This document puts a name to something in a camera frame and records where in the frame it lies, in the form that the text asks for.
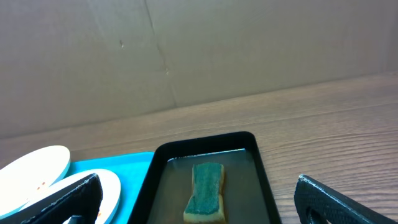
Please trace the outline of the green yellow sponge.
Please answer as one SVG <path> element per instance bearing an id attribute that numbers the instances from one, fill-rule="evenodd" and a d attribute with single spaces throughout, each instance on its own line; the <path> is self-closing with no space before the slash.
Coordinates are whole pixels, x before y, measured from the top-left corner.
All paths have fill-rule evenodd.
<path id="1" fill-rule="evenodd" d="M 223 190 L 224 165 L 214 162 L 192 167 L 192 195 L 183 212 L 184 223 L 227 223 Z"/>

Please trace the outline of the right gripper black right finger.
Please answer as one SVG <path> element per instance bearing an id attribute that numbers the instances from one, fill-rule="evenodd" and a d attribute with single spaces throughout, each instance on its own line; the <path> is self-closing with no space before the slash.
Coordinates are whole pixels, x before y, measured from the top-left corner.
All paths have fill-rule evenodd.
<path id="1" fill-rule="evenodd" d="M 303 224 L 397 224 L 307 175 L 298 178 L 294 204 Z"/>

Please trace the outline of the white plate with stain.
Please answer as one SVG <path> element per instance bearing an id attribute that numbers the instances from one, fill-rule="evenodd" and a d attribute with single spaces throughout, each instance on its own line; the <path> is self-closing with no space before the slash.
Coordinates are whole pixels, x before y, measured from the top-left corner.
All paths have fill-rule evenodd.
<path id="1" fill-rule="evenodd" d="M 116 210 L 119 205 L 119 198 L 121 194 L 121 182 L 119 177 L 112 171 L 106 169 L 91 169 L 83 172 L 79 172 L 77 174 L 73 174 L 69 177 L 66 177 L 54 184 L 52 184 L 49 188 L 39 193 L 38 196 L 35 196 L 32 200 L 30 200 L 27 204 L 25 204 L 21 211 L 30 207 L 31 205 L 37 204 L 40 200 L 48 197 L 59 190 L 62 190 L 66 186 L 88 176 L 89 174 L 95 173 L 98 175 L 101 188 L 103 191 L 103 198 L 101 201 L 101 205 L 99 207 L 99 212 L 96 217 L 95 224 L 109 224 L 116 213 Z"/>

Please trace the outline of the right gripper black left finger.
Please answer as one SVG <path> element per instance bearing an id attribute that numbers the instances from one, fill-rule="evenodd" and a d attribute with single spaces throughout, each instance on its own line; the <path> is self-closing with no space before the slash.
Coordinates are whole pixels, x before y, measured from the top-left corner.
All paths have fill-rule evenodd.
<path id="1" fill-rule="evenodd" d="M 94 224 L 102 199 L 100 178 L 92 173 L 2 219 L 1 224 Z"/>

